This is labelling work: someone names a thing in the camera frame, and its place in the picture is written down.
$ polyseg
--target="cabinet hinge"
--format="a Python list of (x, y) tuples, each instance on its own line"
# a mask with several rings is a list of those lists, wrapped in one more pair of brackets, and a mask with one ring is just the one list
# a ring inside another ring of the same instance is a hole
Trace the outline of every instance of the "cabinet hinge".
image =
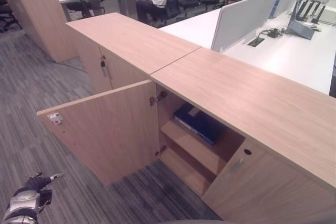
[(155, 152), (155, 155), (159, 156), (161, 153), (164, 152), (165, 149), (167, 149), (167, 146), (163, 145), (162, 148), (158, 152)]
[(156, 102), (161, 101), (161, 100), (162, 100), (163, 98), (165, 98), (167, 95), (168, 95), (168, 94), (167, 94), (166, 91), (161, 91), (160, 94), (159, 94), (159, 96), (157, 96), (157, 97), (150, 97), (150, 98), (149, 98), (149, 104), (150, 104), (151, 106), (153, 106)]

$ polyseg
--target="gray striped carpet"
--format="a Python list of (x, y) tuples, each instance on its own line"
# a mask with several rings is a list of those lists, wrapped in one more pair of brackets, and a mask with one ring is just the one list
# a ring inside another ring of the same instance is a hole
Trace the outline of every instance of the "gray striped carpet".
[[(82, 68), (79, 59), (66, 63)], [(49, 186), (52, 204), (40, 223), (219, 219), (160, 161), (104, 187), (37, 121), (36, 111), (91, 94), (85, 73), (46, 61), (23, 31), (0, 36), (0, 219), (12, 193), (36, 171), (67, 174)]]

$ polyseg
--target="cabinet shelf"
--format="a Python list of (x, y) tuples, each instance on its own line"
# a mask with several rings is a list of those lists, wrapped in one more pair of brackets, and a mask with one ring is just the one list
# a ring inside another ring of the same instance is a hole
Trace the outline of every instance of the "cabinet shelf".
[(218, 143), (212, 146), (197, 139), (191, 131), (184, 129), (174, 120), (164, 124), (161, 131), (215, 175), (221, 172), (244, 140), (237, 133), (227, 129)]
[(200, 196), (215, 179), (215, 175), (175, 143), (172, 143), (160, 158)]

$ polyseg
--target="white latch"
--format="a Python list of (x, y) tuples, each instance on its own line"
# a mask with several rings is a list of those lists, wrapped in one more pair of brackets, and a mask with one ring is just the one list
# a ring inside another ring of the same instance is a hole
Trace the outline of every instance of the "white latch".
[(59, 113), (48, 115), (48, 118), (51, 122), (55, 123), (56, 125), (61, 124), (63, 120), (62, 116)]

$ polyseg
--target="cabinet top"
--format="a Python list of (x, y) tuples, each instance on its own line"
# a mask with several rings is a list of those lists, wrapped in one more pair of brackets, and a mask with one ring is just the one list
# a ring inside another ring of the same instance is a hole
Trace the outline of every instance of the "cabinet top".
[(201, 48), (151, 77), (336, 187), (336, 99)]
[(118, 13), (67, 25), (147, 74), (200, 47)]

